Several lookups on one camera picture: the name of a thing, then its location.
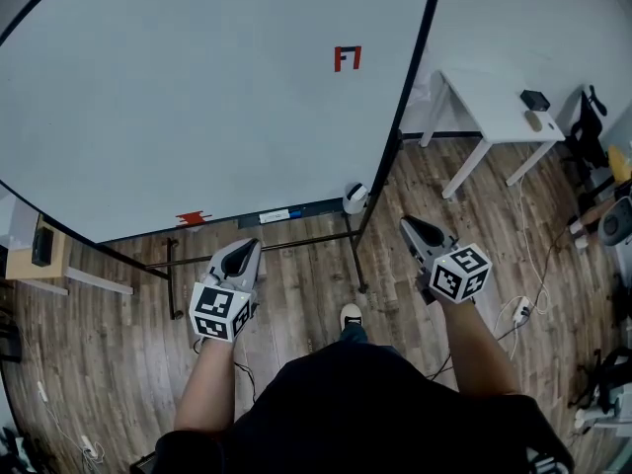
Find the yellow cushion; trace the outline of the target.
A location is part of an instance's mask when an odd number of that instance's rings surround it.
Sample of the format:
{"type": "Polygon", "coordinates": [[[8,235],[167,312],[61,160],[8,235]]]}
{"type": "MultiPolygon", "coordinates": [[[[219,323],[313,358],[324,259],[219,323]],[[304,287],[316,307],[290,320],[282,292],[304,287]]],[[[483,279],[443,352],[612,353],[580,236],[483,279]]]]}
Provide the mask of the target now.
{"type": "Polygon", "coordinates": [[[608,147],[607,158],[612,177],[617,184],[632,180],[632,158],[615,145],[608,147]]]}

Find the black box on wooden table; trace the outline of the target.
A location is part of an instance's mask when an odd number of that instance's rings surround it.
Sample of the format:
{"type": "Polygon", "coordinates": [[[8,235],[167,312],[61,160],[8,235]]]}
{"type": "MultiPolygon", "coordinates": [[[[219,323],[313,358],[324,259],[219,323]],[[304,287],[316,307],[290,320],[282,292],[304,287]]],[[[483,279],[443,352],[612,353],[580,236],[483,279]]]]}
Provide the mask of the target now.
{"type": "Polygon", "coordinates": [[[44,226],[36,229],[32,244],[32,264],[47,267],[51,264],[53,248],[53,231],[44,226]]]}

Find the person's black shirt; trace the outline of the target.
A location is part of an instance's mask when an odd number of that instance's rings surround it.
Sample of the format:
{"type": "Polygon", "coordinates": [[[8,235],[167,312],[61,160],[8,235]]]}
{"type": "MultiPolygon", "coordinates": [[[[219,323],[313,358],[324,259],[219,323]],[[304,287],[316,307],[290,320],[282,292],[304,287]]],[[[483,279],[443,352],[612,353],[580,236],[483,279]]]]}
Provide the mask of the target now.
{"type": "Polygon", "coordinates": [[[573,474],[524,395],[470,397],[386,348],[337,342],[287,363],[222,433],[171,432],[152,474],[573,474]]]}

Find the black metal rack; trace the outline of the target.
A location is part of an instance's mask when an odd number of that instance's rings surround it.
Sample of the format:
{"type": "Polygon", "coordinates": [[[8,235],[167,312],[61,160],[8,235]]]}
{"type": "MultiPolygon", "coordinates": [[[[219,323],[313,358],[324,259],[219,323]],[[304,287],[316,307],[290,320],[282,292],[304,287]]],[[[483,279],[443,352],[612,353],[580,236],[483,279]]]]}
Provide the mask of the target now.
{"type": "Polygon", "coordinates": [[[14,314],[13,289],[0,280],[0,361],[21,363],[22,359],[22,337],[14,314]]]}

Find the black equipment frame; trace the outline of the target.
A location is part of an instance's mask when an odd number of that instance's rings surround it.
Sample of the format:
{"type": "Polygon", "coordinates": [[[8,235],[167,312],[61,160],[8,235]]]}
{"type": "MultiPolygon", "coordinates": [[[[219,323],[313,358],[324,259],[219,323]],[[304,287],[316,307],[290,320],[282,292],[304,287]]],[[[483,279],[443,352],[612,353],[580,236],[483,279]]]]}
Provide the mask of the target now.
{"type": "Polygon", "coordinates": [[[577,365],[577,372],[587,376],[587,386],[575,400],[567,404],[568,409],[577,407],[586,410],[593,400],[607,414],[615,407],[611,393],[625,384],[632,383],[632,349],[618,347],[605,358],[601,358],[601,349],[593,352],[596,356],[593,368],[584,364],[577,365]]]}

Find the wooden side table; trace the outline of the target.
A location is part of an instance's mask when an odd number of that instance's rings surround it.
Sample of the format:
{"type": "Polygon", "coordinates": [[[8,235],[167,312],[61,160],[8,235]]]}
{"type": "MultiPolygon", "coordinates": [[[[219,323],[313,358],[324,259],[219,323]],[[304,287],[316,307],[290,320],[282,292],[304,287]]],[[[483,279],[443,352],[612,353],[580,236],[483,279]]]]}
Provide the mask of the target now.
{"type": "Polygon", "coordinates": [[[51,264],[46,267],[39,267],[32,263],[31,252],[29,250],[10,250],[8,252],[6,269],[7,280],[19,281],[23,284],[62,296],[68,296],[69,291],[65,287],[56,286],[47,282],[48,279],[69,278],[122,295],[134,295],[134,289],[131,286],[72,268],[69,265],[71,238],[58,229],[53,228],[40,216],[37,228],[42,227],[50,229],[53,233],[51,264]]]}

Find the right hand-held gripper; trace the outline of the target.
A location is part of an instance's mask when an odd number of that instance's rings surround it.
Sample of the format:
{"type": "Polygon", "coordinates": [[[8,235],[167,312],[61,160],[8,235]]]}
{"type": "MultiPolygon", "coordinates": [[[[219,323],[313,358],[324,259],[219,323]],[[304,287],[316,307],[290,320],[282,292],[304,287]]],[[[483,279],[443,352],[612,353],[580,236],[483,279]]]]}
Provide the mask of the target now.
{"type": "Polygon", "coordinates": [[[402,217],[399,227],[409,252],[422,265],[418,287],[427,303],[443,297],[459,304],[485,287],[493,265],[477,244],[454,249],[458,238],[451,232],[412,215],[402,217]],[[424,263],[424,253],[439,251],[443,253],[424,263]]]}

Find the white square table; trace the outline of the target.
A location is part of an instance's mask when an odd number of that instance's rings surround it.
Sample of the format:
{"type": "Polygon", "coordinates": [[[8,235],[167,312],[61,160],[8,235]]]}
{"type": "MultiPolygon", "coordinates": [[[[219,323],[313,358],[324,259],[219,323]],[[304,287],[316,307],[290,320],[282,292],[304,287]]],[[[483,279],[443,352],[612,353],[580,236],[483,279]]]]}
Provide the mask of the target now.
{"type": "Polygon", "coordinates": [[[435,136],[450,95],[456,97],[481,133],[481,140],[475,149],[441,192],[444,198],[450,198],[458,190],[496,145],[534,143],[538,146],[506,179],[506,185],[510,187],[521,180],[556,143],[565,140],[562,130],[548,112],[536,112],[542,122],[542,130],[533,132],[523,116],[527,106],[520,99],[519,90],[500,75],[458,68],[440,69],[435,74],[439,90],[432,101],[420,145],[427,147],[435,136]],[[547,122],[552,123],[555,129],[550,129],[547,122]]]}

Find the person's right forearm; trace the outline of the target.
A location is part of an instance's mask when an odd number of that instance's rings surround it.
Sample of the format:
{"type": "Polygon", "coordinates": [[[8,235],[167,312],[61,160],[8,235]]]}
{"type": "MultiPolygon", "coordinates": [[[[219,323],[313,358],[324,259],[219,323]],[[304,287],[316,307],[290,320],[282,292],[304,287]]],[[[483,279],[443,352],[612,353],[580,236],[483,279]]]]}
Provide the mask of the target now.
{"type": "Polygon", "coordinates": [[[459,304],[441,297],[440,304],[460,393],[476,398],[520,393],[509,356],[471,300],[459,304]]]}

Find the person's blue jeans leg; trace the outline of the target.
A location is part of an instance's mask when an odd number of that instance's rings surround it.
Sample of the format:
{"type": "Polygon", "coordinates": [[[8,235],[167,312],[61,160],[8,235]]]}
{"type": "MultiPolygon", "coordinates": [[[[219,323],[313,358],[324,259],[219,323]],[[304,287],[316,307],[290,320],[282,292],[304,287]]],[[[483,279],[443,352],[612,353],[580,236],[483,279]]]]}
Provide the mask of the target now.
{"type": "Polygon", "coordinates": [[[360,323],[351,322],[348,323],[342,330],[339,341],[354,344],[367,344],[368,335],[360,323]]]}

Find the white marker with blue cap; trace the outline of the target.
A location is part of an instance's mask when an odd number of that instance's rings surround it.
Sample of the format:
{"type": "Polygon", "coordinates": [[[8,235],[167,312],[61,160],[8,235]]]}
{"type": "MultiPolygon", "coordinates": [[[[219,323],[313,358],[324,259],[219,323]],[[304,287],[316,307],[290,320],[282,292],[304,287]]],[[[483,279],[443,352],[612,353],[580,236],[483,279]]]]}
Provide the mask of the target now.
{"type": "Polygon", "coordinates": [[[269,224],[274,222],[285,221],[289,219],[296,219],[302,216],[300,209],[278,209],[274,211],[268,211],[259,214],[259,221],[261,224],[269,224]]]}

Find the person's left forearm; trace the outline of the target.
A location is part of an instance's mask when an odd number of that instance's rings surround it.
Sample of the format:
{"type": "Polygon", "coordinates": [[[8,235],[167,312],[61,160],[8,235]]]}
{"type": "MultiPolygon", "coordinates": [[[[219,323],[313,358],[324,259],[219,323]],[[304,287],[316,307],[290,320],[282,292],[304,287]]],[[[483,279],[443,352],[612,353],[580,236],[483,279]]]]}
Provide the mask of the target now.
{"type": "Polygon", "coordinates": [[[234,346],[207,340],[177,406],[174,429],[216,435],[234,423],[234,346]]]}

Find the black framed whiteboard on stand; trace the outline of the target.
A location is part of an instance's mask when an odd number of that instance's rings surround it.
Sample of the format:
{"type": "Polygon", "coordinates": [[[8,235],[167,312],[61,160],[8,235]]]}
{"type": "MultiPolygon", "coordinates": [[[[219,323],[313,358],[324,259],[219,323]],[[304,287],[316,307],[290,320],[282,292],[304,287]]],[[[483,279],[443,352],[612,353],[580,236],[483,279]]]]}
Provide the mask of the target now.
{"type": "Polygon", "coordinates": [[[115,241],[377,198],[438,0],[26,0],[0,32],[0,186],[115,241]]]}

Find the black office chair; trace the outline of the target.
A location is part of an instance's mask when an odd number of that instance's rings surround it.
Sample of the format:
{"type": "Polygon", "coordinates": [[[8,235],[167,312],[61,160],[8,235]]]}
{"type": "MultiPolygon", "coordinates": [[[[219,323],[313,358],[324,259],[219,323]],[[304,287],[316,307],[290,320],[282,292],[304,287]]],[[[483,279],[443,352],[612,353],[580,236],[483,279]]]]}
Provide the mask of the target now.
{"type": "Polygon", "coordinates": [[[603,130],[602,119],[607,115],[606,105],[596,95],[594,85],[589,85],[588,92],[581,92],[579,118],[565,137],[565,144],[571,152],[567,161],[575,163],[581,182],[590,177],[592,169],[608,166],[607,154],[599,141],[603,130]]]}

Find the white plastic storage rack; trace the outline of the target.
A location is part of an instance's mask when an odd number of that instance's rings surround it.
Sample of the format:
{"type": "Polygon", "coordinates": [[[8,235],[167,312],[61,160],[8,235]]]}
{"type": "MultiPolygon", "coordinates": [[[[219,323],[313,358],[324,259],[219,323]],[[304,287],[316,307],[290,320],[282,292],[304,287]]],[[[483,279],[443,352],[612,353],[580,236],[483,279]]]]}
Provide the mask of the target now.
{"type": "Polygon", "coordinates": [[[574,428],[614,429],[617,436],[632,437],[632,383],[615,388],[610,393],[610,408],[604,412],[599,405],[579,409],[574,428]]]}

